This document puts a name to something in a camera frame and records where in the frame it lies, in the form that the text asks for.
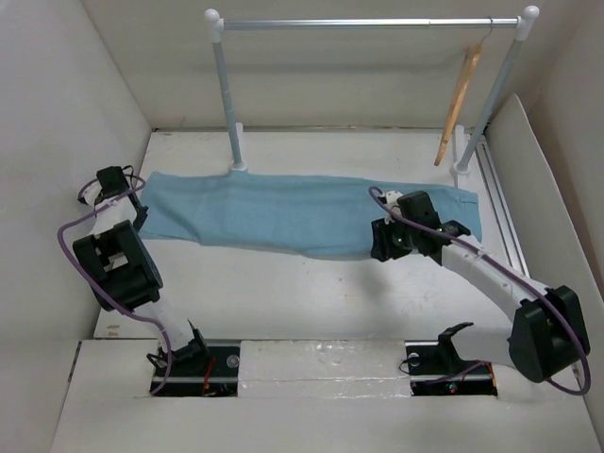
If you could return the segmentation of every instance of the light blue cloth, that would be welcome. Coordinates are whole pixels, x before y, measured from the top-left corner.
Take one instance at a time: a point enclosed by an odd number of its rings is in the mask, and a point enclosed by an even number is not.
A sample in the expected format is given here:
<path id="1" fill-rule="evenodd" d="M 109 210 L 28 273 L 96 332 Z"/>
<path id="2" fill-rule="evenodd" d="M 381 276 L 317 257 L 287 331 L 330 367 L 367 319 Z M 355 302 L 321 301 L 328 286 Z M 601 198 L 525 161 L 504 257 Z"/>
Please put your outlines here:
<path id="1" fill-rule="evenodd" d="M 369 256 L 371 222 L 384 211 L 367 189 L 426 191 L 441 221 L 457 220 L 480 240 L 478 196 L 439 184 L 337 176 L 181 177 L 154 173 L 143 191 L 146 239 L 270 247 L 310 257 Z"/>

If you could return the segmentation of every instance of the screw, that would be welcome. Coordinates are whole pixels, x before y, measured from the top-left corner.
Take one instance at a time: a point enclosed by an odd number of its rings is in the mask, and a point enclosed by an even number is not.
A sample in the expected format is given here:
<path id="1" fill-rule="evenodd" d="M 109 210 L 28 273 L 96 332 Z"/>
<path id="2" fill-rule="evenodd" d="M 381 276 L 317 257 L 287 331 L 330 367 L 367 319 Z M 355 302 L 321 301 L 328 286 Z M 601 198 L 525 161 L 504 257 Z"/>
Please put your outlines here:
<path id="1" fill-rule="evenodd" d="M 226 358 L 226 366 L 229 368 L 237 368 L 239 366 L 239 356 L 232 355 Z"/>
<path id="2" fill-rule="evenodd" d="M 419 354 L 417 354 L 416 352 L 411 352 L 409 356 L 407 356 L 407 364 L 409 366 L 419 365 Z"/>

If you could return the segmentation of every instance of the metal rod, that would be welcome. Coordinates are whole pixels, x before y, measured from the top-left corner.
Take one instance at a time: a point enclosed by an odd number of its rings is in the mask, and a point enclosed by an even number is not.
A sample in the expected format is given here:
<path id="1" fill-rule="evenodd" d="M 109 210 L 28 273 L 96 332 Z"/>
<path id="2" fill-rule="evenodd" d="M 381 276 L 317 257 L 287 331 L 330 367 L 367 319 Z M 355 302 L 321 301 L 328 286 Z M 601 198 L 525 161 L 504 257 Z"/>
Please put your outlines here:
<path id="1" fill-rule="evenodd" d="M 230 91 L 228 90 L 227 64 L 225 63 L 223 45 L 221 42 L 213 42 L 212 47 L 214 48 L 214 58 L 216 59 L 218 80 L 220 81 L 220 93 L 223 96 L 226 130 L 228 131 L 228 139 L 230 140 L 230 149 L 233 153 L 233 164 L 239 165 L 242 163 L 242 151 L 239 146 L 239 137 L 237 136 L 237 124 L 235 121 L 233 101 L 230 97 Z"/>
<path id="2" fill-rule="evenodd" d="M 503 60 L 501 64 L 501 68 L 499 69 L 499 74 L 497 74 L 497 78 L 491 88 L 491 92 L 489 93 L 489 97 L 487 97 L 486 102 L 484 103 L 484 107 L 480 112 L 480 116 L 478 117 L 478 121 L 476 126 L 474 127 L 474 132 L 472 133 L 472 137 L 468 142 L 468 145 L 465 147 L 465 151 L 463 151 L 463 156 L 456 163 L 456 170 L 458 172 L 463 172 L 468 169 L 468 163 L 472 158 L 472 154 L 474 154 L 474 150 L 478 144 L 478 140 L 482 136 L 484 132 L 484 128 L 487 126 L 487 122 L 491 117 L 491 113 L 493 113 L 493 108 L 495 106 L 495 102 L 497 101 L 497 97 L 501 93 L 501 89 L 503 88 L 503 84 L 505 83 L 508 75 L 510 74 L 510 70 L 513 66 L 513 61 L 516 59 L 518 52 L 520 51 L 520 47 L 522 46 L 522 41 L 513 40 L 512 45 L 510 46 L 510 50 L 508 51 L 508 55 Z"/>
<path id="3" fill-rule="evenodd" d="M 516 28 L 518 18 L 512 19 L 326 19 L 283 21 L 224 20 L 224 31 L 251 30 L 326 30 L 363 28 Z"/>

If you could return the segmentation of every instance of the white enclosure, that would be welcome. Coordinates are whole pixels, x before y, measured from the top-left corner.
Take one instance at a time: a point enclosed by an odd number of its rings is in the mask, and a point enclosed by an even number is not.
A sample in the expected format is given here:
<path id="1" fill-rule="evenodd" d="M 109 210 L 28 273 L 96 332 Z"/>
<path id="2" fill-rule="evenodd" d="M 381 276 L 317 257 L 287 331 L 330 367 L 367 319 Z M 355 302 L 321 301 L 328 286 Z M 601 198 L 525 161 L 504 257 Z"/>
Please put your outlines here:
<path id="1" fill-rule="evenodd" d="M 311 260 L 146 241 L 171 304 L 207 338 L 243 340 L 238 397 L 154 398 L 145 354 L 157 342 L 144 326 L 99 314 L 60 253 L 57 229 L 88 212 L 76 193 L 103 167 L 133 164 L 143 177 L 228 171 L 207 8 L 241 20 L 484 20 L 515 17 L 527 5 L 415 3 L 0 5 L 0 451 L 600 451 L 599 0 L 536 2 L 540 19 L 469 177 L 459 180 L 449 166 L 477 123 L 512 30 L 486 38 L 460 119 L 467 135 L 458 132 L 440 167 L 432 161 L 464 49 L 488 29 L 234 32 L 224 43 L 250 172 L 457 183 L 477 193 L 488 248 L 579 294 L 595 383 L 585 398 L 502 366 L 498 397 L 411 397 L 397 369 L 404 340 L 430 340 L 467 320 L 509 325 L 483 294 L 431 260 Z M 529 118 L 538 142 L 512 92 L 528 109 L 535 104 Z M 68 242 L 89 230 L 75 228 Z M 570 369 L 555 379 L 577 386 Z"/>

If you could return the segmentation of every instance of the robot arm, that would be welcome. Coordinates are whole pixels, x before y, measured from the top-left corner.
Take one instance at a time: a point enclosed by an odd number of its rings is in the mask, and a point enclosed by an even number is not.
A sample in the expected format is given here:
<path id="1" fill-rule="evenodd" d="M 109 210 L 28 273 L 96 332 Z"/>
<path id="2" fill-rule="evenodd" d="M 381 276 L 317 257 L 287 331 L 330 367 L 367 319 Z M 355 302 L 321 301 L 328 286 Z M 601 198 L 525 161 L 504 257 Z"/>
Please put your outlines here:
<path id="1" fill-rule="evenodd" d="M 472 363 L 470 360 L 481 360 L 513 366 L 527 379 L 542 382 L 579 359 L 568 333 L 542 300 L 519 280 L 551 302 L 579 338 L 585 354 L 589 353 L 579 299 L 572 290 L 565 286 L 550 289 L 497 261 L 467 228 L 455 221 L 441 223 L 425 192 L 383 193 L 378 201 L 390 212 L 400 210 L 402 218 L 425 228 L 397 222 L 392 214 L 374 221 L 372 258 L 386 261 L 418 251 L 469 281 L 493 300 L 512 322 L 510 328 L 495 331 L 462 323 L 443 332 L 439 336 L 438 353 L 443 356 L 444 374 L 459 372 L 467 363 Z M 435 235 L 433 230 L 470 243 L 477 251 L 444 235 Z M 496 269 L 493 261 L 505 272 Z"/>
<path id="2" fill-rule="evenodd" d="M 160 332 L 148 324 L 161 342 L 159 355 L 147 356 L 156 368 L 166 365 L 165 334 L 172 350 L 173 370 L 180 376 L 198 376 L 208 365 L 210 353 L 199 330 L 160 296 L 161 276 L 138 234 L 146 219 L 147 207 L 141 205 L 135 193 L 117 199 L 130 189 L 120 167 L 105 168 L 97 173 L 96 182 L 78 199 L 96 209 L 107 204 L 110 207 L 97 214 L 89 235 L 74 242 L 75 257 L 120 307 L 159 321 L 163 326 L 164 331 Z M 104 310 L 113 310 L 100 294 L 94 292 L 94 295 Z"/>

